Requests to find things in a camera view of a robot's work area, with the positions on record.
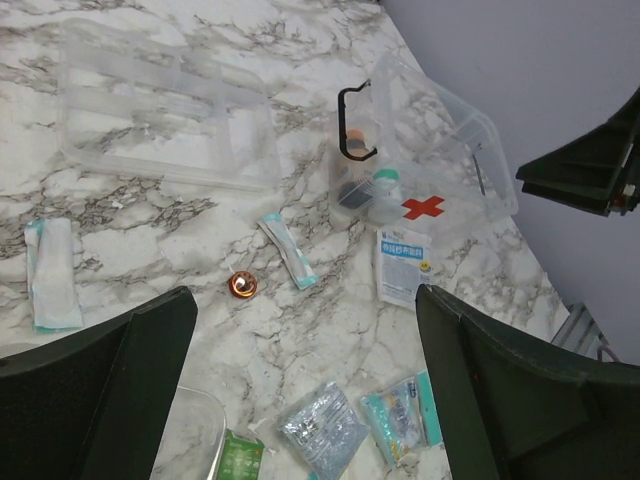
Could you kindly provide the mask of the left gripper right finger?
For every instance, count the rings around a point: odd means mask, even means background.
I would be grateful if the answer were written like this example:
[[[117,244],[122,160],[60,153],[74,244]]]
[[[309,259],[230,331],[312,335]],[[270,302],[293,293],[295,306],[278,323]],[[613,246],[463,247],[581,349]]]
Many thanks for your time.
[[[639,369],[554,346],[437,286],[417,323],[455,479],[636,479]]]

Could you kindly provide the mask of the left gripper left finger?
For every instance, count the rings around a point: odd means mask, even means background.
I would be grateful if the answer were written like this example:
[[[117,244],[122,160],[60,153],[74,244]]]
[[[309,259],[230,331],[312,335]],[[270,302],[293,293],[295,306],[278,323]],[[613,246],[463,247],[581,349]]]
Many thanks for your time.
[[[3,358],[2,478],[149,478],[197,314],[178,287]]]

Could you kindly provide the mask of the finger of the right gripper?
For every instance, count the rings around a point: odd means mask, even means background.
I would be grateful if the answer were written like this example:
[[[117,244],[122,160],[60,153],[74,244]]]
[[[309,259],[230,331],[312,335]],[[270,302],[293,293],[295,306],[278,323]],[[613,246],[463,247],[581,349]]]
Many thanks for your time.
[[[519,167],[522,191],[588,213],[625,215],[639,204],[639,94],[605,123]]]

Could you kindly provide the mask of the white gauze packet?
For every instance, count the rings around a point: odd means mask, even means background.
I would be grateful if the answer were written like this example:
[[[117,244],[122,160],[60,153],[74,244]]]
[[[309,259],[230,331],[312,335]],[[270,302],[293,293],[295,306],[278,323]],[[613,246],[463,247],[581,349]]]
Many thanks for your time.
[[[400,227],[377,230],[375,276],[378,298],[386,303],[415,310],[417,290],[431,284],[432,240]]]

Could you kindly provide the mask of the silver blue pill packet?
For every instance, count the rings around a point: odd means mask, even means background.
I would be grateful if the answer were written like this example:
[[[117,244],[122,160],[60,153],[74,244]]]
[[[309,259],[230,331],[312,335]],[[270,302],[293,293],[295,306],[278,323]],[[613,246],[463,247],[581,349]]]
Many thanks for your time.
[[[340,479],[370,432],[336,382],[307,394],[277,429],[316,479]]]

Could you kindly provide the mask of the clear first aid box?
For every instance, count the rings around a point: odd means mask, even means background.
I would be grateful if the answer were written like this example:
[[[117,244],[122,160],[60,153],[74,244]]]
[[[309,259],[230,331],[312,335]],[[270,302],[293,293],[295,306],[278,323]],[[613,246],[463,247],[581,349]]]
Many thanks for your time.
[[[359,85],[337,94],[328,120],[328,195],[338,228],[367,221],[373,199],[357,210],[338,204],[339,156],[346,131],[361,130],[376,158],[375,173],[400,175],[404,212],[397,225],[446,241],[501,221],[518,204],[494,123],[477,108],[429,79],[399,57],[384,55]]]

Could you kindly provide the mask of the white green-label bottle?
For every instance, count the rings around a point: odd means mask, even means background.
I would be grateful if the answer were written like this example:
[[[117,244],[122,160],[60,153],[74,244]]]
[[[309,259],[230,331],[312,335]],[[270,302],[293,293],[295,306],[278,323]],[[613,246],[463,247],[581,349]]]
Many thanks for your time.
[[[400,175],[395,169],[384,168],[374,174],[374,196],[368,208],[368,219],[384,225],[398,220],[404,212]]]

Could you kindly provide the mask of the brown medicine bottle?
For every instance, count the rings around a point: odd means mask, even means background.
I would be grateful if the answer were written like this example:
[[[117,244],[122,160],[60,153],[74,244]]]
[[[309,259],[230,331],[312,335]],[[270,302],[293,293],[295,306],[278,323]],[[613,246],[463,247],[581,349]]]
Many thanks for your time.
[[[365,156],[371,153],[361,130],[349,129],[346,131],[346,152],[357,157],[357,160],[339,156],[338,162],[338,204],[349,210],[357,210],[367,204],[374,196],[374,173],[376,158]]]

